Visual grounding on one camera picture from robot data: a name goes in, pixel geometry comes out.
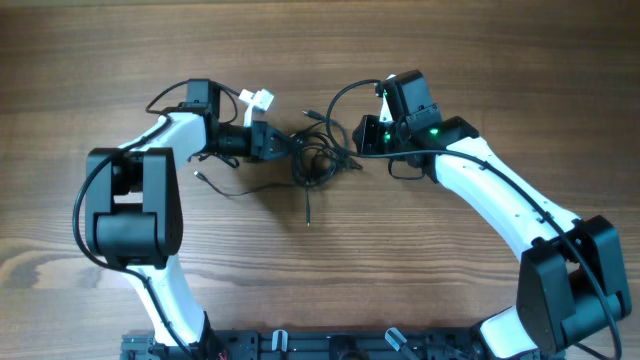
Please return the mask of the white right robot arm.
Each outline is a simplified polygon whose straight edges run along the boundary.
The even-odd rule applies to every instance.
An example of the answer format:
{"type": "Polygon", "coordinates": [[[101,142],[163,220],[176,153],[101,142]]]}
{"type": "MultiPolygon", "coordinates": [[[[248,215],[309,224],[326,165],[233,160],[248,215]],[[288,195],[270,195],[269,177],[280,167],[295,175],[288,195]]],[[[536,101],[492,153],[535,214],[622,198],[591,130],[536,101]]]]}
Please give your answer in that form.
{"type": "Polygon", "coordinates": [[[582,219],[511,170],[461,117],[442,118],[418,70],[373,83],[381,110],[352,139],[358,154],[405,161],[466,201],[519,262],[516,302],[480,322],[489,359],[550,358],[609,329],[632,311],[619,235],[604,217],[582,219]]]}

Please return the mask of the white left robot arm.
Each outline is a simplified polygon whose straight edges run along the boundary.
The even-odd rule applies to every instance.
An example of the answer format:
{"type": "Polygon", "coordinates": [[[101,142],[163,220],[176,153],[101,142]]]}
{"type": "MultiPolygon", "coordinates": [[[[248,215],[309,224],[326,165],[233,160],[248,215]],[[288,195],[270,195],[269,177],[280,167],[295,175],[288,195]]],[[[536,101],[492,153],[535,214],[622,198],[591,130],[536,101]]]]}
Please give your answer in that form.
{"type": "Polygon", "coordinates": [[[278,160],[293,144],[253,117],[270,107],[268,90],[235,91],[210,79],[182,85],[186,98],[178,105],[147,105],[157,122],[141,136],[89,153],[72,227],[91,262],[122,274],[135,288],[154,326],[146,347],[152,355],[215,359],[224,345],[194,299],[178,256],[184,223],[177,172],[192,157],[278,160]]]}

